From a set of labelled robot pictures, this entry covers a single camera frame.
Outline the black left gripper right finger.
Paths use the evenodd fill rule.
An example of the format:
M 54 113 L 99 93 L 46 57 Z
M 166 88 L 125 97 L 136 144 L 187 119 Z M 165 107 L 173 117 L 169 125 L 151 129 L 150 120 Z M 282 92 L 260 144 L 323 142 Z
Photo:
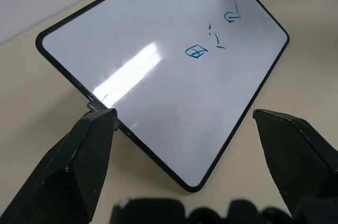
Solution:
M 337 150 L 306 120 L 256 109 L 268 169 L 295 223 L 337 223 Z

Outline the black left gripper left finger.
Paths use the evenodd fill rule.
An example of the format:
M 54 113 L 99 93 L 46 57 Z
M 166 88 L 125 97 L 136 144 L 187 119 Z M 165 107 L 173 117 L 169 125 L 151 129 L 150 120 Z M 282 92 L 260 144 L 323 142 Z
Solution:
M 40 160 L 1 223 L 90 223 L 106 178 L 115 109 L 81 117 Z

